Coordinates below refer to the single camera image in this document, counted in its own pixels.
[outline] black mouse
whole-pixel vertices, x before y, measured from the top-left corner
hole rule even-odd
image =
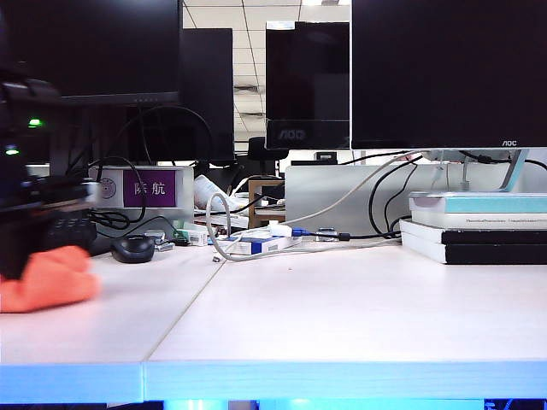
[[[154,239],[144,235],[119,237],[112,241],[110,252],[119,262],[145,263],[154,256]]]

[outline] book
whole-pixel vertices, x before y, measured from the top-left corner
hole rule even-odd
[[[400,221],[401,231],[434,243],[547,243],[547,230],[444,229]]]
[[[445,229],[547,229],[547,214],[444,214],[412,211],[412,221]]]
[[[547,214],[547,194],[514,192],[412,192],[411,211],[465,214]]]
[[[403,232],[403,247],[447,265],[545,265],[545,243],[434,243]]]

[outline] black monitor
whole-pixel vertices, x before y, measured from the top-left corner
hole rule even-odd
[[[547,2],[352,2],[352,148],[547,146]]]
[[[183,30],[180,65],[180,106],[160,109],[144,117],[142,126],[152,161],[233,161],[232,29]],[[137,114],[133,109],[130,116]],[[142,130],[137,122],[129,130],[129,155],[146,161]]]
[[[77,104],[178,100],[178,0],[0,0],[18,62]]]
[[[266,30],[268,149],[350,147],[350,23]]]

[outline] purple name plate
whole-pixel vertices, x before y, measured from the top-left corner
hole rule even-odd
[[[177,206],[176,171],[138,170],[143,180],[146,206],[154,208],[173,208]],[[123,171],[124,207],[141,207],[143,196],[137,175],[131,169]]]

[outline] desk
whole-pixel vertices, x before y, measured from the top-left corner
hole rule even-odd
[[[210,249],[143,265],[94,258],[96,300],[0,315],[0,402],[142,401],[142,362],[221,267]]]
[[[399,246],[227,264],[146,364],[146,395],[544,397],[547,266]]]
[[[223,266],[210,256],[182,249],[139,267],[104,257],[98,300],[0,317],[0,402],[30,386],[35,401],[49,402],[53,393],[68,401],[547,396],[547,266],[443,266],[398,246]],[[67,376],[32,379],[37,369]]]

